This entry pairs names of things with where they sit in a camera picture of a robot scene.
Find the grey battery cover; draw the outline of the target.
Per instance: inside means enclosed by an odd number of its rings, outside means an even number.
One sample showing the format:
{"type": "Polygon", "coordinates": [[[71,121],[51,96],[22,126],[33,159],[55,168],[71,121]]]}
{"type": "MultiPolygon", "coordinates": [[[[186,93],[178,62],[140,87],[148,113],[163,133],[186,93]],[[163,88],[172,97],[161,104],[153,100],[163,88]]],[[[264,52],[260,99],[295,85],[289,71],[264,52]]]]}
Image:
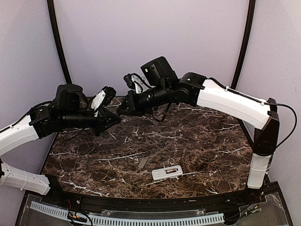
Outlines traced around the grey battery cover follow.
{"type": "Polygon", "coordinates": [[[146,162],[147,162],[147,159],[146,159],[146,158],[141,159],[141,161],[140,161],[140,163],[139,163],[139,165],[138,165],[138,168],[139,168],[139,169],[143,169],[144,166],[145,166],[145,164],[146,164],[146,162]]]}

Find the white remote control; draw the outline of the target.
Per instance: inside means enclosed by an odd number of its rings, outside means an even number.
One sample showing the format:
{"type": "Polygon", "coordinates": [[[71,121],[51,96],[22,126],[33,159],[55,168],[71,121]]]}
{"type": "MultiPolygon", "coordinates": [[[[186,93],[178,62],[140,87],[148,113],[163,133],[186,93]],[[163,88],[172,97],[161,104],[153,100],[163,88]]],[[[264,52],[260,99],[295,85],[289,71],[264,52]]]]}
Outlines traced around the white remote control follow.
{"type": "Polygon", "coordinates": [[[183,170],[180,165],[155,169],[151,172],[154,181],[159,181],[167,178],[174,178],[183,174],[183,170]]]}

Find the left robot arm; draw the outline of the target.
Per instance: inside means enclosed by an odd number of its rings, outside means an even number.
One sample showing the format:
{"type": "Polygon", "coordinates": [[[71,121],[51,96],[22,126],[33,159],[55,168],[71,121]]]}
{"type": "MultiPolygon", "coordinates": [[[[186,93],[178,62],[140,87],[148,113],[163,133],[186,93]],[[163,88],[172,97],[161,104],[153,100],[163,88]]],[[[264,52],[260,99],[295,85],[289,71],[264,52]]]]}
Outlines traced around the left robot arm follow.
{"type": "MultiPolygon", "coordinates": [[[[121,122],[121,118],[105,107],[115,97],[112,87],[104,87],[92,99],[87,99],[83,88],[75,84],[59,85],[52,101],[32,107],[21,119],[0,131],[0,154],[23,144],[43,139],[65,129],[92,129],[95,136],[121,122]]],[[[56,205],[66,202],[66,194],[55,177],[33,174],[0,163],[0,184],[32,191],[48,198],[56,205]]]]}

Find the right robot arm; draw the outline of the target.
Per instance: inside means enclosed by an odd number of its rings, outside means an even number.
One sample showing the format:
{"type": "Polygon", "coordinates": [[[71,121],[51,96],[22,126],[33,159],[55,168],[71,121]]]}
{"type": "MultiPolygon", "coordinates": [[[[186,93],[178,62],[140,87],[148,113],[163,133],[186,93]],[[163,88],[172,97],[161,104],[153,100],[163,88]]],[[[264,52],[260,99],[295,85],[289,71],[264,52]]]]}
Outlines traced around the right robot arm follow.
{"type": "Polygon", "coordinates": [[[247,189],[240,193],[242,203],[252,203],[258,197],[274,152],[281,145],[277,113],[280,104],[272,98],[252,97],[197,73],[186,73],[179,79],[164,56],[144,64],[141,70],[145,80],[136,73],[124,76],[130,91],[117,108],[118,114],[144,116],[165,104],[185,103],[220,111],[254,127],[247,189]]]}

